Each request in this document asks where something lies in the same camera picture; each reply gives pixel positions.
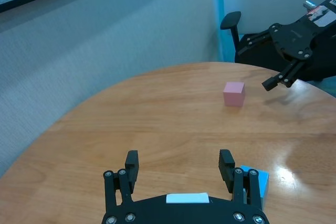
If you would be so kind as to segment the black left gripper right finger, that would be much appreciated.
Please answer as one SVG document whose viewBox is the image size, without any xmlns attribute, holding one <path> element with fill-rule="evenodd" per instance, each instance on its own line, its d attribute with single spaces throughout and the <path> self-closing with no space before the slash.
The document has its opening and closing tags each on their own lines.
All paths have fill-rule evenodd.
<svg viewBox="0 0 336 224">
<path fill-rule="evenodd" d="M 258 170 L 244 171 L 235 167 L 231 152 L 225 149 L 219 151 L 218 167 L 228 192 L 232 194 L 232 201 L 262 206 Z"/>
</svg>

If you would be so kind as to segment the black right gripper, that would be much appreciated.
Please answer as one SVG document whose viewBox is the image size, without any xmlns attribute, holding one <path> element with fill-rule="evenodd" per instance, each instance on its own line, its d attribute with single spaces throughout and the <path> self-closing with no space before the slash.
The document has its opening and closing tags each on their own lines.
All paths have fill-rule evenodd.
<svg viewBox="0 0 336 224">
<path fill-rule="evenodd" d="M 291 24 L 274 23 L 269 31 L 248 36 L 241 40 L 237 54 L 273 40 L 276 49 L 287 60 L 292 60 L 283 71 L 262 83 L 266 91 L 279 83 L 290 88 L 306 68 L 305 60 L 319 48 L 335 50 L 335 0 L 315 4 L 310 0 L 303 3 L 306 13 Z"/>
</svg>

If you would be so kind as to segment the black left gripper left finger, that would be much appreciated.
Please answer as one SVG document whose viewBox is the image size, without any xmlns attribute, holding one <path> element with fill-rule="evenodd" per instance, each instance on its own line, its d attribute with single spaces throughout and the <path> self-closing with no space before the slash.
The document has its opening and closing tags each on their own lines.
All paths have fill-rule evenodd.
<svg viewBox="0 0 336 224">
<path fill-rule="evenodd" d="M 114 173 L 111 170 L 103 173 L 105 205 L 117 206 L 116 191 L 121 193 L 122 203 L 132 202 L 132 194 L 139 171 L 137 150 L 128 151 L 124 168 Z"/>
</svg>

